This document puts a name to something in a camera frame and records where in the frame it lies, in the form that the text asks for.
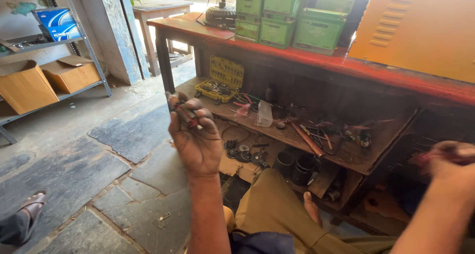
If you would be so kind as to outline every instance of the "black trousers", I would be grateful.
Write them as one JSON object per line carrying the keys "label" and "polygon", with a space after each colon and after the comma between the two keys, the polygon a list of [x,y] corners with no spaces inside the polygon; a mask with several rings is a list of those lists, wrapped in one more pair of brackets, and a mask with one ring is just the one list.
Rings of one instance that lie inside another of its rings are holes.
{"label": "black trousers", "polygon": [[28,215],[21,211],[1,219],[0,243],[5,245],[20,244],[27,237],[28,226]]}

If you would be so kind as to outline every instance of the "stone floor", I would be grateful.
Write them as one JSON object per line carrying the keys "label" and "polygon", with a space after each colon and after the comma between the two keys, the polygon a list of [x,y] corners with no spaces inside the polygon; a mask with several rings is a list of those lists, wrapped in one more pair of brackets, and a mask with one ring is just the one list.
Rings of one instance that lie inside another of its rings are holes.
{"label": "stone floor", "polygon": [[[193,60],[173,68],[175,84],[194,77],[194,69]],[[0,215],[15,212],[42,186],[51,194],[30,242],[0,245],[0,253],[184,252],[190,193],[169,144],[162,80],[115,83],[111,98],[94,87],[5,125],[18,143],[0,138]],[[221,179],[224,204],[236,211],[250,184]]]}

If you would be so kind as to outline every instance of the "sandal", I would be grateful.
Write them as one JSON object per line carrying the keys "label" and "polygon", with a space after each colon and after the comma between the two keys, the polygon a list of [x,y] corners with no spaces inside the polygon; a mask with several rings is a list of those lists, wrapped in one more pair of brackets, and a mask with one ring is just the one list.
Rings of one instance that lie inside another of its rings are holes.
{"label": "sandal", "polygon": [[45,207],[48,197],[49,197],[49,188],[43,187],[37,190],[36,192],[34,192],[34,194],[32,194],[28,198],[27,202],[25,202],[21,206],[21,208],[17,210],[17,212],[19,212],[22,209],[26,209],[30,215],[27,236],[22,242],[18,243],[18,245],[24,245],[30,240],[31,235],[33,233],[33,228],[35,227],[35,224],[36,224],[36,219],[38,218],[41,210]]}

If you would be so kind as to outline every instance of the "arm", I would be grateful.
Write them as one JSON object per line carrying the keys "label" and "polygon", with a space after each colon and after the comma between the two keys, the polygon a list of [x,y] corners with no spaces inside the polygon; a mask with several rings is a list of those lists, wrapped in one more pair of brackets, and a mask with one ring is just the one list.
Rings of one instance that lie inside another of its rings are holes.
{"label": "arm", "polygon": [[[187,96],[179,93],[181,100]],[[178,98],[172,98],[174,104]],[[198,99],[190,99],[186,106],[200,108],[196,115],[201,130],[182,130],[178,115],[171,113],[169,132],[188,173],[191,192],[190,254],[230,254],[228,232],[223,212],[223,198],[219,180],[219,161],[222,142],[210,111],[201,109]]]}
{"label": "arm", "polygon": [[[474,146],[457,145],[463,148],[459,149],[461,155],[473,158]],[[446,146],[447,142],[436,145],[429,153],[432,182],[391,254],[459,252],[475,208],[475,165],[459,166],[448,161],[448,156],[439,151]]]}

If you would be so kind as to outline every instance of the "blue box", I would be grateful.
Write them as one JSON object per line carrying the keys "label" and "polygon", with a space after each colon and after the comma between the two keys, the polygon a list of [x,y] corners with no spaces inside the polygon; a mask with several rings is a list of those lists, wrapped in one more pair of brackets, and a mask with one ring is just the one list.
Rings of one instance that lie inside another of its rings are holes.
{"label": "blue box", "polygon": [[76,24],[45,27],[39,25],[39,28],[47,37],[53,41],[67,40],[81,36]]}
{"label": "blue box", "polygon": [[46,27],[63,26],[75,24],[76,21],[71,14],[69,8],[45,8],[38,10],[31,10],[36,20]]}

